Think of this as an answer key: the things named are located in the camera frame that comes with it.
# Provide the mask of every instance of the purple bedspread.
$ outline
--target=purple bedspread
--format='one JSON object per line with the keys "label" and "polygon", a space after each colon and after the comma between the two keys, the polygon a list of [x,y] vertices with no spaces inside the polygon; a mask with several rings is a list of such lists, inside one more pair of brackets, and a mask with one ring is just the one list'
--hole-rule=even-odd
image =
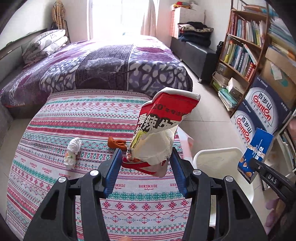
{"label": "purple bedspread", "polygon": [[72,43],[25,68],[0,92],[6,107],[43,104],[54,92],[84,88],[140,92],[164,87],[192,91],[192,80],[171,50],[154,37]]}

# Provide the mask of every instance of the blue gripper pad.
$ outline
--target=blue gripper pad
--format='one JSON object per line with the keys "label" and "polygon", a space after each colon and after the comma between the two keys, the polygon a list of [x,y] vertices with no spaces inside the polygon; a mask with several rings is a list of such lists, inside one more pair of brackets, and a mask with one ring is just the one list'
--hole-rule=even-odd
{"label": "blue gripper pad", "polygon": [[190,179],[193,166],[189,161],[181,159],[174,147],[170,157],[170,166],[172,167],[179,192],[185,198],[190,198],[192,192],[196,191],[196,184]]}
{"label": "blue gripper pad", "polygon": [[107,198],[112,192],[115,186],[115,182],[121,167],[122,151],[117,148],[112,156],[111,160],[103,161],[98,170],[102,174],[103,178],[103,198]]}

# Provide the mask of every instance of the silver bolt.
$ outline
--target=silver bolt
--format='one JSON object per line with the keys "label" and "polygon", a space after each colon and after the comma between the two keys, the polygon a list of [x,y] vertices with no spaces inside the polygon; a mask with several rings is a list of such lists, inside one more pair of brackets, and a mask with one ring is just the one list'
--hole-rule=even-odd
{"label": "silver bolt", "polygon": [[233,177],[231,176],[227,176],[225,179],[227,182],[233,182]]}
{"label": "silver bolt", "polygon": [[201,175],[201,173],[202,173],[202,171],[199,169],[194,169],[192,172],[194,175],[197,175],[197,176]]}
{"label": "silver bolt", "polygon": [[65,182],[67,180],[67,178],[65,178],[65,177],[60,177],[59,178],[59,183],[63,183],[63,182]]}
{"label": "silver bolt", "polygon": [[90,174],[91,174],[91,176],[96,176],[96,175],[99,174],[99,171],[98,171],[98,170],[92,170],[92,171],[90,172]]}

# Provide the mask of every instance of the floral blanket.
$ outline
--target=floral blanket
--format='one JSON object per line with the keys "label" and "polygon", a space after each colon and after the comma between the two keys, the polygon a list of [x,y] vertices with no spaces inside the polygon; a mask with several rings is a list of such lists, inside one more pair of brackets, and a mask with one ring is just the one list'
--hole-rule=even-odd
{"label": "floral blanket", "polygon": [[[7,190],[7,223],[23,238],[37,208],[60,176],[75,179],[112,158],[108,137],[132,141],[141,106],[151,98],[114,90],[74,90],[52,94],[28,125],[15,152]],[[74,169],[63,159],[69,141],[82,140]],[[178,135],[174,147],[182,157]],[[180,241],[191,200],[179,193],[168,165],[164,178],[121,167],[113,193],[101,200],[110,240]],[[83,241],[80,197],[76,226]]]}
{"label": "floral blanket", "polygon": [[171,50],[154,37],[72,43],[25,68],[0,92],[6,107],[44,104],[51,93],[113,89],[153,97],[164,87],[192,91],[192,80]]}

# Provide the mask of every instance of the striped tablecloth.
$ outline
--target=striped tablecloth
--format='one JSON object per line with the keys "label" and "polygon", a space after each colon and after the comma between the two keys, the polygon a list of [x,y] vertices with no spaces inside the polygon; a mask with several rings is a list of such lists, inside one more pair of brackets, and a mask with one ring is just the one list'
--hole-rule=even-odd
{"label": "striped tablecloth", "polygon": [[[7,223],[23,237],[38,206],[60,176],[74,179],[112,157],[109,136],[130,143],[145,94],[113,90],[74,90],[52,94],[27,127],[9,174]],[[72,138],[82,139],[75,168],[63,165]],[[182,156],[178,136],[174,146]],[[190,201],[178,192],[168,166],[160,179],[121,168],[113,193],[101,200],[109,237],[118,240],[181,240]],[[84,240],[76,198],[78,239]]]}

